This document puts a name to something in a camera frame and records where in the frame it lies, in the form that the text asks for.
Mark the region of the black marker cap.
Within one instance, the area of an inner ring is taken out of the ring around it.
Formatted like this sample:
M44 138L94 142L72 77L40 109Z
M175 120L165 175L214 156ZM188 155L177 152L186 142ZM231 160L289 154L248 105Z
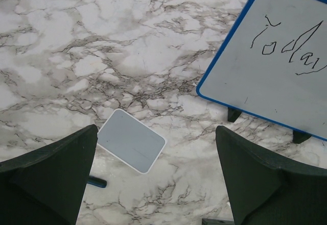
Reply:
M201 224L202 225L235 225L235 223L231 220L209 219L209 218L203 218Z

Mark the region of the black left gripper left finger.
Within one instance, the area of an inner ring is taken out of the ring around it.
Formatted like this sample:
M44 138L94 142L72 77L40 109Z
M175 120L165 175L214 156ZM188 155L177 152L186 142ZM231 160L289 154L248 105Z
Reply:
M97 134L91 124L1 162L1 224L76 224Z

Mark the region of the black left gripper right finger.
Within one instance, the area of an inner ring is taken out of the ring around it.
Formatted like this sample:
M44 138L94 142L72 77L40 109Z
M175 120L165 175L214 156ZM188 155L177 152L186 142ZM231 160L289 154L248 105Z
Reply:
M216 146L235 224L326 224L326 169L216 128Z

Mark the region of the blue-framed whiteboard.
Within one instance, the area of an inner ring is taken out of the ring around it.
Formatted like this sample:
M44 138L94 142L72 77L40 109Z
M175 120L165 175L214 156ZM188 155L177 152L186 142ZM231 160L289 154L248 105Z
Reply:
M196 92L326 140L326 0L248 0Z

